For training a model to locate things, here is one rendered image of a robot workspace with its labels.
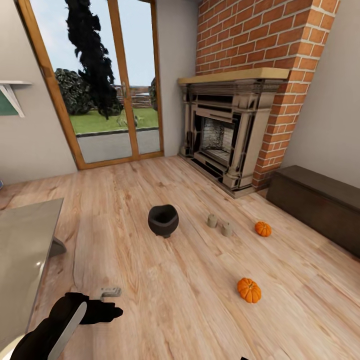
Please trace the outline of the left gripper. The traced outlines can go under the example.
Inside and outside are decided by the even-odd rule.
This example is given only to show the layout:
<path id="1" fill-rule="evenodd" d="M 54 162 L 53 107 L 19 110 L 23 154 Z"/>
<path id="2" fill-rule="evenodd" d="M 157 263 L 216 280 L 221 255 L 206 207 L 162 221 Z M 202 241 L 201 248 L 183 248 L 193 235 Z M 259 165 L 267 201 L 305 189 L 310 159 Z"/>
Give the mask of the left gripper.
<path id="1" fill-rule="evenodd" d="M 95 304 L 95 311 L 89 322 L 84 325 L 96 323 L 110 323 L 123 315 L 123 310 L 120 307 L 115 307 L 113 302 L 102 302 L 100 300 L 92 300 Z"/>

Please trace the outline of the cauldron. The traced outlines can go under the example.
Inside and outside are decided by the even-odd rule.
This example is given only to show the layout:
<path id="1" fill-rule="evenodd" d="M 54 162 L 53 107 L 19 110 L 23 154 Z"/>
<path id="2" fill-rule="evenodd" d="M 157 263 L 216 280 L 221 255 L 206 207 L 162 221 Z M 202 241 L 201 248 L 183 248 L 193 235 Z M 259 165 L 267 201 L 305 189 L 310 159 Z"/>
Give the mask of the cauldron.
<path id="1" fill-rule="evenodd" d="M 171 236 L 179 224 L 179 215 L 171 204 L 154 206 L 148 215 L 148 226 L 157 236 Z"/>

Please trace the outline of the pillar candle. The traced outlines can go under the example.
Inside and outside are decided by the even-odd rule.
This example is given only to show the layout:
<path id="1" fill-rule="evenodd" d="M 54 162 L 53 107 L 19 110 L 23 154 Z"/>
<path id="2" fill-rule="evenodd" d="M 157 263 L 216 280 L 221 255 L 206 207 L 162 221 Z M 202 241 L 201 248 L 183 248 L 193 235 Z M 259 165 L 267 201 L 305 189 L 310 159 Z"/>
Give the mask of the pillar candle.
<path id="1" fill-rule="evenodd" d="M 234 226 L 230 222 L 224 222 L 222 226 L 222 235 L 226 238 L 230 238 L 232 236 L 234 230 Z"/>
<path id="2" fill-rule="evenodd" d="M 211 229 L 216 228 L 218 225 L 218 216 L 216 214 L 210 214 L 207 220 L 207 226 Z"/>

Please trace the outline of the pumpkin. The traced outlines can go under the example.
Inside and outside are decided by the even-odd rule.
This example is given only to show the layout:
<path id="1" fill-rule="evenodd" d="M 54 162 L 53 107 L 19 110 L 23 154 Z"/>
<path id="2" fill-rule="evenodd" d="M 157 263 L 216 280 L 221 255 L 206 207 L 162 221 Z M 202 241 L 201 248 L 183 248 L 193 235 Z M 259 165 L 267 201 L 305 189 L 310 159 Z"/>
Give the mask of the pumpkin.
<path id="1" fill-rule="evenodd" d="M 272 233 L 272 228 L 267 223 L 262 221 L 256 223 L 254 229 L 262 237 L 268 237 Z"/>
<path id="2" fill-rule="evenodd" d="M 240 296 L 249 304 L 256 304 L 262 297 L 261 289 L 257 283 L 250 278 L 242 278 L 237 283 L 237 290 L 240 293 Z"/>

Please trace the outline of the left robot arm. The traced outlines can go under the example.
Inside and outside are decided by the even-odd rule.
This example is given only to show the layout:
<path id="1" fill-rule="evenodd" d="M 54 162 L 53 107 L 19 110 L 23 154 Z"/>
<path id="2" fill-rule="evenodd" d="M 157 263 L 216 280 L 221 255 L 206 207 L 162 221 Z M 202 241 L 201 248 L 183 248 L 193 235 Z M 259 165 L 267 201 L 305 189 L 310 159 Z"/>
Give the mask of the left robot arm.
<path id="1" fill-rule="evenodd" d="M 117 285 L 99 286 L 92 300 L 79 292 L 65 293 L 49 317 L 22 338 L 9 360 L 57 360 L 79 324 L 110 323 L 123 315 L 115 303 L 105 302 L 105 297 L 121 295 Z"/>

